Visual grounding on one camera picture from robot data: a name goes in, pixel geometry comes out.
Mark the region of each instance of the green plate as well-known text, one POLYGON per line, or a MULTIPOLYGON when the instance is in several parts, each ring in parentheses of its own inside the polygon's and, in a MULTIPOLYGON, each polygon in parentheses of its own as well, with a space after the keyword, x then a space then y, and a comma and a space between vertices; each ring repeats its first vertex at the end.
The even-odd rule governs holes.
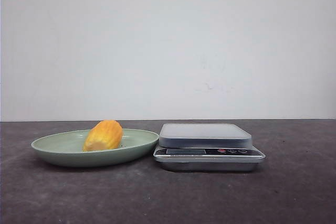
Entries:
POLYGON ((32 142, 36 154, 44 161, 60 166, 95 167, 131 161, 148 153, 159 136, 150 131, 123 129, 116 149, 83 152, 90 130, 71 131, 41 137, 32 142))

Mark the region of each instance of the scale platform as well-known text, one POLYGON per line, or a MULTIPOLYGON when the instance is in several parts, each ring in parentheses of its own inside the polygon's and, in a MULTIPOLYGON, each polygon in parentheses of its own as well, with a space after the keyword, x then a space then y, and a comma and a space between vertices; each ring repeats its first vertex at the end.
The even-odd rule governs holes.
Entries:
POLYGON ((154 158, 167 170, 251 171, 265 159, 234 124, 164 124, 154 158))

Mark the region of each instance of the peeled mango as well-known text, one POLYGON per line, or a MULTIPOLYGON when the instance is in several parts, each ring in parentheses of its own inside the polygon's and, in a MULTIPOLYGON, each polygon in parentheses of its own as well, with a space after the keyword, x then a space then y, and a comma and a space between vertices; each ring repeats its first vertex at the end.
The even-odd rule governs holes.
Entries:
POLYGON ((102 151, 115 149, 122 138, 122 127, 115 120, 99 122, 89 132, 83 145, 83 151, 102 151))

